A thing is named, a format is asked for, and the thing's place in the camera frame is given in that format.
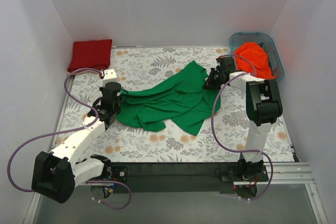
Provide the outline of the green t-shirt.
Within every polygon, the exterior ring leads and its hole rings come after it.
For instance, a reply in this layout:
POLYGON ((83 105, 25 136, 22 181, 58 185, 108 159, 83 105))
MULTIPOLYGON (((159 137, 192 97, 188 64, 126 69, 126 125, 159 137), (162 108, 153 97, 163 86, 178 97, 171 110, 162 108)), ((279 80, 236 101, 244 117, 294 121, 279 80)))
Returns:
POLYGON ((206 69, 192 61, 153 88, 123 92, 125 101, 117 119, 151 132, 165 129, 164 122, 170 119, 186 133, 197 135, 205 119, 221 107, 218 90, 203 89, 207 77, 206 69))

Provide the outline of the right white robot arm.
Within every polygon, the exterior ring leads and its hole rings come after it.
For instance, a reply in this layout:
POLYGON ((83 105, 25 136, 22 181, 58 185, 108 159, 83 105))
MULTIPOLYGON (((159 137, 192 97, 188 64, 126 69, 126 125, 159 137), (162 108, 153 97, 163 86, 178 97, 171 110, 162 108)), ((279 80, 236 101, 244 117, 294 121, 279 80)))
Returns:
POLYGON ((267 154, 264 147, 270 129, 282 115, 282 103, 275 79, 257 78, 257 70, 252 73, 239 71, 235 66, 235 55, 223 55, 216 59, 218 65, 211 72, 203 85, 205 90, 218 90, 215 102, 227 86, 238 88, 245 92, 245 107, 249 118, 249 131, 243 150, 238 151, 239 160, 219 169, 219 176, 225 182, 241 179, 269 181, 264 166, 267 154))

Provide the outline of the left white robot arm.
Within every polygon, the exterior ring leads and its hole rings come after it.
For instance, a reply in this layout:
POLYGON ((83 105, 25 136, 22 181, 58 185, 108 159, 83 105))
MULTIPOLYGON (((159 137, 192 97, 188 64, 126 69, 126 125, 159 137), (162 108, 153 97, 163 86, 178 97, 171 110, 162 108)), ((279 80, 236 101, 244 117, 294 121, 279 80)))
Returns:
POLYGON ((106 182, 112 177, 111 161, 101 155, 79 158, 89 145, 117 119, 122 100, 122 86, 108 82, 100 87, 102 96, 95 100, 83 122, 83 129, 74 132, 49 153, 35 158, 32 190, 58 203, 65 203, 80 184, 97 179, 106 182))

